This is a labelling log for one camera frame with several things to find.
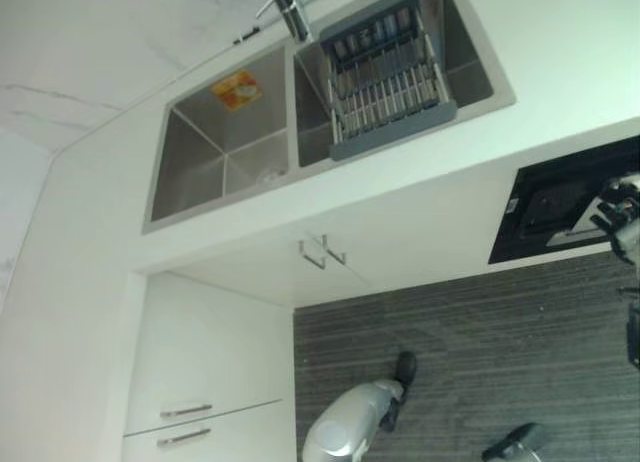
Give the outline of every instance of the orange sticker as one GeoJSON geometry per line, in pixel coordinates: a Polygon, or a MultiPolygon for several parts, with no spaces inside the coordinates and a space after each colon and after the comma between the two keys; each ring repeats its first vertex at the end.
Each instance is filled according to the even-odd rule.
{"type": "Polygon", "coordinates": [[[212,85],[211,92],[216,94],[229,110],[238,110],[262,95],[256,79],[246,69],[212,85]]]}

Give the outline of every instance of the cabinet handle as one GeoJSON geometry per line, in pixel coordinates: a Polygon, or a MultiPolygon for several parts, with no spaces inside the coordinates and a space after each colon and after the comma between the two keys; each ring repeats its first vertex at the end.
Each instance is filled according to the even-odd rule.
{"type": "Polygon", "coordinates": [[[160,417],[178,417],[180,415],[193,414],[194,412],[203,412],[205,410],[210,410],[213,408],[213,405],[205,404],[200,407],[191,407],[190,409],[183,410],[167,410],[164,412],[160,412],[160,417]]]}
{"type": "Polygon", "coordinates": [[[158,447],[167,447],[169,445],[182,442],[183,440],[193,439],[194,437],[200,437],[201,435],[206,435],[209,432],[211,432],[211,429],[202,429],[197,432],[192,432],[191,434],[179,435],[178,437],[171,437],[169,439],[160,439],[156,444],[158,447]]]}
{"type": "Polygon", "coordinates": [[[340,255],[336,254],[333,250],[331,250],[331,248],[329,247],[329,238],[326,235],[322,236],[322,248],[324,249],[324,251],[329,254],[331,257],[333,257],[336,262],[341,263],[342,265],[347,265],[347,254],[346,253],[342,253],[340,255]]]}
{"type": "Polygon", "coordinates": [[[304,251],[304,241],[300,241],[298,242],[298,248],[300,250],[300,255],[302,256],[302,258],[304,260],[307,260],[309,262],[311,262],[313,265],[315,265],[316,267],[318,267],[321,270],[324,270],[326,267],[326,261],[325,258],[322,257],[319,261],[314,259],[313,257],[307,255],[307,253],[304,251]]]}

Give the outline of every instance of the gray dish rack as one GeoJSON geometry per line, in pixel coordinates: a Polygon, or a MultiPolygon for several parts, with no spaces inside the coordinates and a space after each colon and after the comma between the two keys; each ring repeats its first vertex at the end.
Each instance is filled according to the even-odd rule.
{"type": "Polygon", "coordinates": [[[453,119],[457,112],[418,0],[382,0],[320,34],[341,160],[453,119]]]}

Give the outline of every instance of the floor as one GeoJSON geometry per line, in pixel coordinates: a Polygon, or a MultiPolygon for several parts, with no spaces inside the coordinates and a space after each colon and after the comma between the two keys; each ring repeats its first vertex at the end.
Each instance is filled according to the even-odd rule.
{"type": "Polygon", "coordinates": [[[629,462],[640,454],[640,372],[627,362],[634,272],[598,254],[304,308],[295,315],[298,450],[313,420],[353,385],[419,372],[374,461],[479,461],[516,426],[554,439],[544,462],[629,462]]]}

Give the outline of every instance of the cabinet door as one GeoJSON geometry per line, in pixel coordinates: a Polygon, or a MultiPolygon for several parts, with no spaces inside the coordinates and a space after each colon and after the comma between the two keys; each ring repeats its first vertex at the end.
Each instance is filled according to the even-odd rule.
{"type": "Polygon", "coordinates": [[[487,204],[498,200],[488,202],[486,191],[500,192],[503,181],[479,184],[478,177],[465,171],[430,180],[326,212],[305,226],[347,253],[368,283],[360,295],[463,277],[487,264],[493,245],[487,234],[500,224],[502,207],[485,216],[487,204]]]}
{"type": "Polygon", "coordinates": [[[294,462],[288,404],[125,437],[122,462],[294,462]]]}
{"type": "Polygon", "coordinates": [[[126,433],[293,394],[290,310],[173,274],[149,280],[126,433]]]}
{"type": "Polygon", "coordinates": [[[357,274],[324,253],[317,238],[300,229],[282,230],[243,250],[177,272],[289,307],[354,297],[366,288],[357,274]],[[310,258],[319,262],[324,258],[324,269],[303,258],[300,241],[310,258]]]}

